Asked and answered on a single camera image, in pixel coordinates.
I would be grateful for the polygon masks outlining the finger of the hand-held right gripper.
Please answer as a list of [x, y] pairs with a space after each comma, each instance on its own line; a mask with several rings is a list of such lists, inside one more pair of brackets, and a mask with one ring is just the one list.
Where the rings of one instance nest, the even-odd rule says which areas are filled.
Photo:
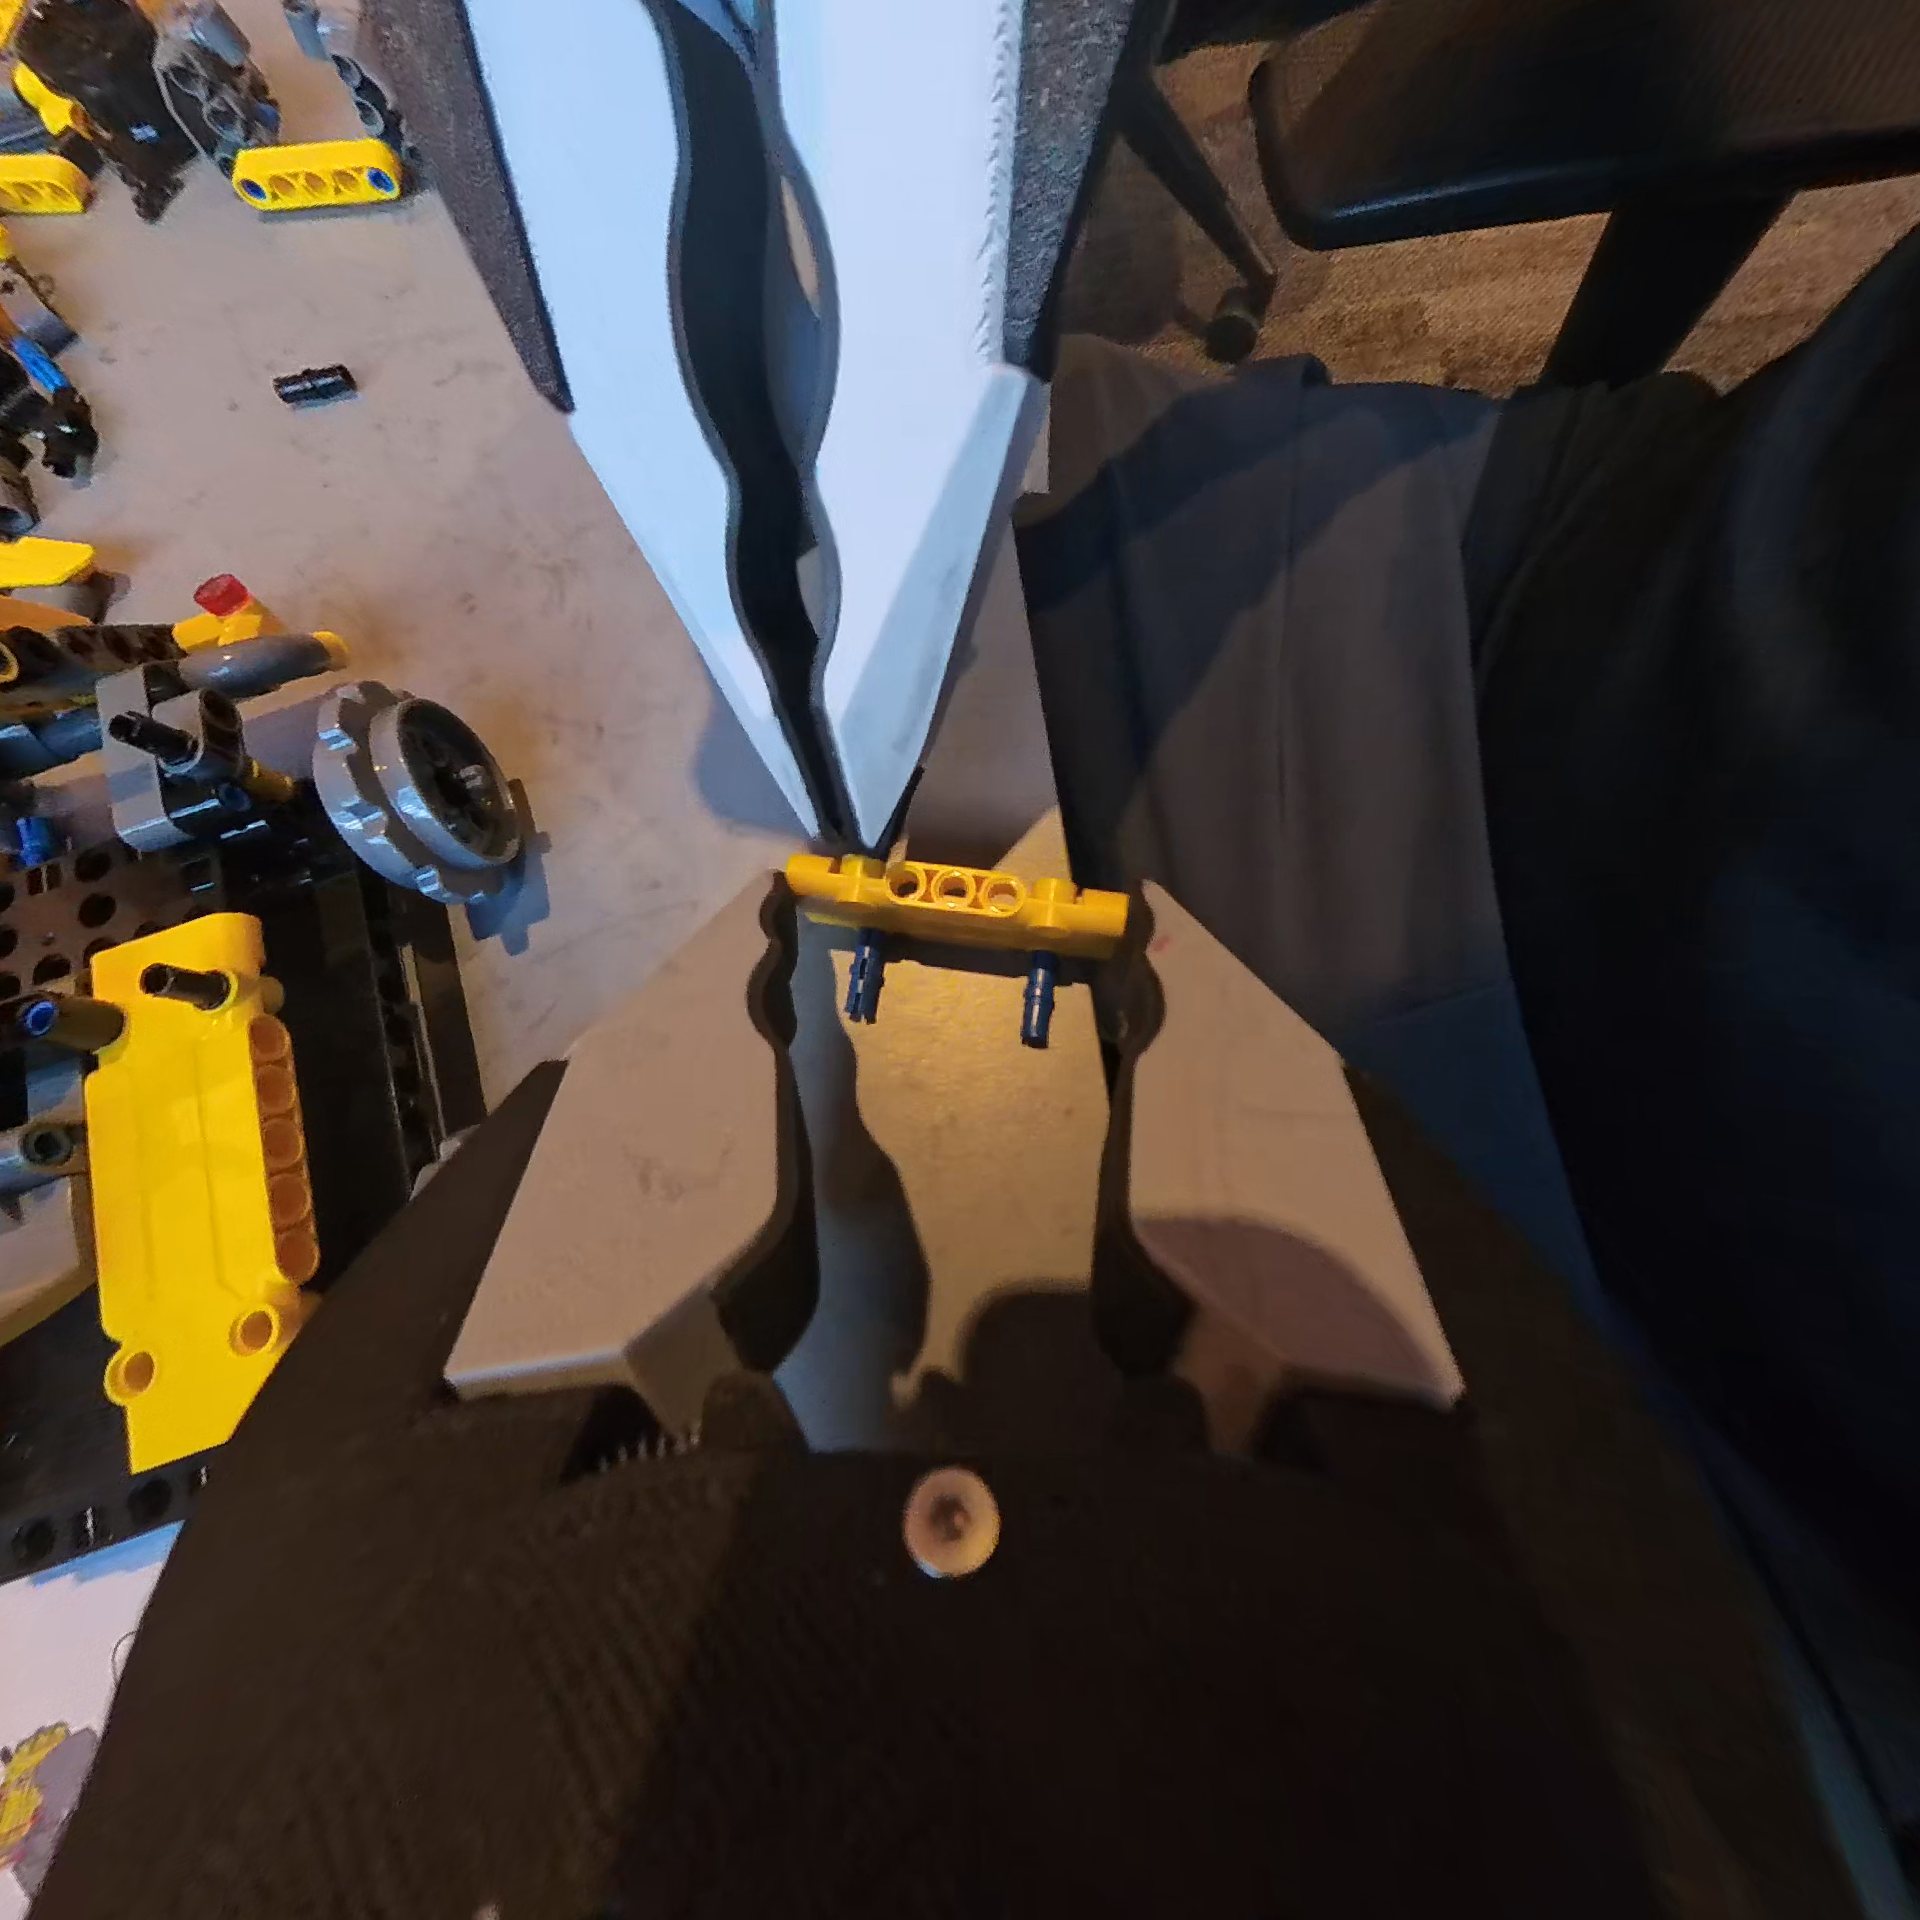
[[825, 535], [759, 6], [462, 6], [569, 440], [803, 836], [852, 840], [819, 717]]
[[782, 0], [782, 154], [825, 250], [835, 380], [807, 456], [844, 840], [884, 852], [1044, 428], [1005, 349], [1022, 6]]

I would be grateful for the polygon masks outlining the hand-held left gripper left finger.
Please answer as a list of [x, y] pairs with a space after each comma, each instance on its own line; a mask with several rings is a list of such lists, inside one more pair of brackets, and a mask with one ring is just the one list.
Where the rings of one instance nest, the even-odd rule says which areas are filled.
[[445, 1355], [462, 1406], [620, 1385], [701, 1432], [718, 1381], [797, 1355], [819, 1303], [797, 945], [787, 885], [749, 877], [567, 1051]]

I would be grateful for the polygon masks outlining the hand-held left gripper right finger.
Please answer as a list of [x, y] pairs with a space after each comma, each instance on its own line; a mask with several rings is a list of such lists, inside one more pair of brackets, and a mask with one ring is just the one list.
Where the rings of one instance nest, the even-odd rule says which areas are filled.
[[1092, 1333], [1224, 1455], [1293, 1402], [1456, 1411], [1465, 1369], [1338, 1056], [1163, 885], [1099, 972]]

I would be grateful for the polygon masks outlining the yellow brick panel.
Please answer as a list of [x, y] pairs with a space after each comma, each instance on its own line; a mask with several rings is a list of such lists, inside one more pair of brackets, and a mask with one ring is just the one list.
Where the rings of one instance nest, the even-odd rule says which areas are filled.
[[1071, 877], [1018, 877], [927, 859], [797, 852], [782, 868], [816, 924], [852, 926], [844, 1015], [879, 1027], [890, 945], [1022, 958], [1022, 1051], [1051, 1051], [1059, 966], [1122, 945], [1133, 897]]

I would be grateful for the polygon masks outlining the grey desk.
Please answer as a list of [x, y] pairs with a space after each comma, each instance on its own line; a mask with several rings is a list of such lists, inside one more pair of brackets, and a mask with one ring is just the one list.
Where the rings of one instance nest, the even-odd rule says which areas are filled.
[[[98, 515], [133, 603], [242, 574], [292, 629], [346, 629], [349, 681], [455, 706], [535, 791], [525, 885], [503, 932], [382, 888], [359, 859], [261, 902], [299, 1046], [316, 1244], [338, 1276], [402, 1207], [427, 1147], [482, 1119], [543, 1056], [668, 958], [759, 868], [787, 802], [701, 649], [549, 409], [449, 210], [179, 229], [110, 210], [55, 262], [117, 316], [84, 368], [110, 404]], [[276, 377], [346, 364], [357, 404], [281, 409]]]

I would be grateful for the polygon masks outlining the grey curved brick piece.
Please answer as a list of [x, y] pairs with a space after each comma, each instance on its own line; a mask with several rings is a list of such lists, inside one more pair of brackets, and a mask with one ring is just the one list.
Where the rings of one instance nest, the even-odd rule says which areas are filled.
[[370, 142], [402, 146], [402, 104], [375, 61], [375, 34], [359, 0], [281, 0], [287, 34], [306, 59], [328, 61], [357, 104]]

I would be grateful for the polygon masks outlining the yellow short beam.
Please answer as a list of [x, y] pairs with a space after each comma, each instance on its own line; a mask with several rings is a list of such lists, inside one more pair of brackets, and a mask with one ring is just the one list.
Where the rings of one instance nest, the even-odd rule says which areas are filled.
[[227, 187], [242, 207], [269, 219], [292, 210], [370, 210], [402, 207], [407, 164], [388, 142], [281, 142], [281, 146], [242, 146], [227, 164]]

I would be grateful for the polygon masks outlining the dark grey connector piece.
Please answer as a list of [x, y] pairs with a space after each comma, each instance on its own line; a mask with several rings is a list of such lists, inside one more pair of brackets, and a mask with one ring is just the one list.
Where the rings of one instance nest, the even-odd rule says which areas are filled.
[[281, 104], [246, 34], [216, 0], [163, 0], [152, 74], [187, 142], [227, 180], [242, 154], [281, 142]]

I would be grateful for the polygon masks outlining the pile of loose toy bricks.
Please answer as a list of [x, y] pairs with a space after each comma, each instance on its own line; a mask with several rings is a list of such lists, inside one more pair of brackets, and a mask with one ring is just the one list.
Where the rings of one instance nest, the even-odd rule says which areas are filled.
[[38, 535], [30, 470], [84, 481], [100, 434], [65, 368], [74, 324], [53, 284], [18, 262], [11, 220], [90, 219], [100, 172], [133, 200], [171, 187], [171, 142], [161, 137], [152, 22], [141, 6], [9, 6], [9, 341], [0, 341], [0, 462], [9, 462], [9, 549]]

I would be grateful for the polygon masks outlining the yellow brick toy vehicle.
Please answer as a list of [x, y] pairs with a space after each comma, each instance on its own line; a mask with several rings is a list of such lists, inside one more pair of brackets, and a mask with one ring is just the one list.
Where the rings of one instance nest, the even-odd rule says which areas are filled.
[[449, 916], [522, 877], [498, 751], [242, 581], [9, 593], [0, 1580], [163, 1530], [276, 1358], [482, 1119]]

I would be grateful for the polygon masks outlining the person's leg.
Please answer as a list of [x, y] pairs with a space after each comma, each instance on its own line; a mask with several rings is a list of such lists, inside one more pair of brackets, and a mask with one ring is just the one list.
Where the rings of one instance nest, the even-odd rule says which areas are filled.
[[[1018, 535], [1069, 852], [1172, 885], [1346, 1065], [1448, 1139], [1567, 1272], [1597, 1244], [1505, 958], [1466, 629], [1466, 515], [1505, 404], [1185, 380], [1069, 341], [1056, 504]], [[1806, 1669], [1915, 1889], [1915, 1524], [1818, 1523], [1608, 1312], [1806, 1602]]]

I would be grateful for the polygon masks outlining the person's dark jacket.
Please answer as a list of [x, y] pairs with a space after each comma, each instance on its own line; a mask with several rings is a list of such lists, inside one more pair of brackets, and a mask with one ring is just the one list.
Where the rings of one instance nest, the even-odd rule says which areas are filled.
[[1505, 958], [1604, 1287], [1818, 1523], [1915, 1524], [1920, 234], [1737, 391], [1503, 409]]

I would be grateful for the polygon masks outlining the instruction booklet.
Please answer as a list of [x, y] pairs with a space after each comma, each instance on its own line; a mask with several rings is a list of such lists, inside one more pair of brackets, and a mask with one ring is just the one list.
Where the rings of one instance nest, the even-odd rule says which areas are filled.
[[30, 1916], [179, 1524], [0, 1592], [0, 1916]]

